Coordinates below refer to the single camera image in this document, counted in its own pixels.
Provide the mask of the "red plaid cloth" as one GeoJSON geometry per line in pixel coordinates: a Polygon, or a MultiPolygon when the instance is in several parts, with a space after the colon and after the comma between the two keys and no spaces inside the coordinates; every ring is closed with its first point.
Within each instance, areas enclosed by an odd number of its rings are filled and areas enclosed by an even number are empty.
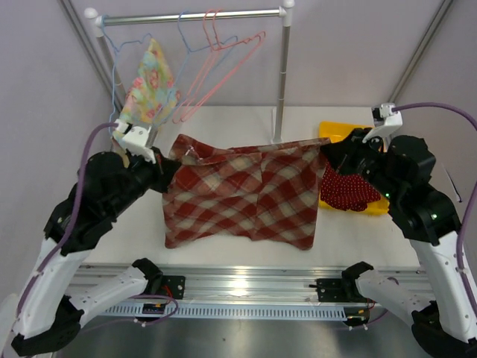
{"type": "Polygon", "coordinates": [[[301,251],[314,245],[327,138],[216,148],[181,134],[180,163],[162,197],[165,246],[213,236],[270,240],[301,251]]]}

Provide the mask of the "floral pastel skirt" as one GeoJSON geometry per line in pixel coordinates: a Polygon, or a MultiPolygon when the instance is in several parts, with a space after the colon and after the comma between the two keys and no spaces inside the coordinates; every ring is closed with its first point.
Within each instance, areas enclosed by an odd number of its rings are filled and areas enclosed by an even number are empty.
{"type": "Polygon", "coordinates": [[[165,59],[160,44],[150,39],[148,49],[139,63],[137,76],[125,96],[125,104],[113,129],[114,152],[122,159],[124,167],[130,165],[126,148],[125,131],[142,132],[147,146],[152,145],[157,134],[168,121],[180,100],[174,76],[165,59]]]}

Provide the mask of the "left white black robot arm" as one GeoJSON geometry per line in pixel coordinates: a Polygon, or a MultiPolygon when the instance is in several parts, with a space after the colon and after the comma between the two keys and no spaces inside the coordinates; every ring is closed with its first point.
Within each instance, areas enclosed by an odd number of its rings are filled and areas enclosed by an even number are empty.
{"type": "Polygon", "coordinates": [[[158,148],[152,154],[151,162],[129,155],[128,166],[112,151],[82,162],[78,182],[45,225],[36,267],[19,299],[11,342],[19,357],[59,351],[103,311],[128,298],[164,292],[163,273],[147,258],[85,293],[66,292],[83,261],[126,209],[149,190],[167,192],[181,164],[158,148]]]}

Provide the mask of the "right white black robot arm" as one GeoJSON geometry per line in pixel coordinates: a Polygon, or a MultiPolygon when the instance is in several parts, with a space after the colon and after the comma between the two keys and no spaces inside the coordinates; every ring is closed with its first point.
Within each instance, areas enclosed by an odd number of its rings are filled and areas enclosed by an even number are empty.
{"type": "Polygon", "coordinates": [[[392,222],[416,252],[434,297],[408,291],[365,262],[342,272],[341,294],[381,305],[411,328],[431,357],[475,357],[476,314],[468,295],[476,285],[461,279],[467,260],[457,252],[463,226],[455,206],[429,183],[435,156],[422,138],[396,136],[383,150],[381,138],[366,140],[368,132],[355,129],[320,151],[337,173],[360,175],[388,200],[392,222]]]}

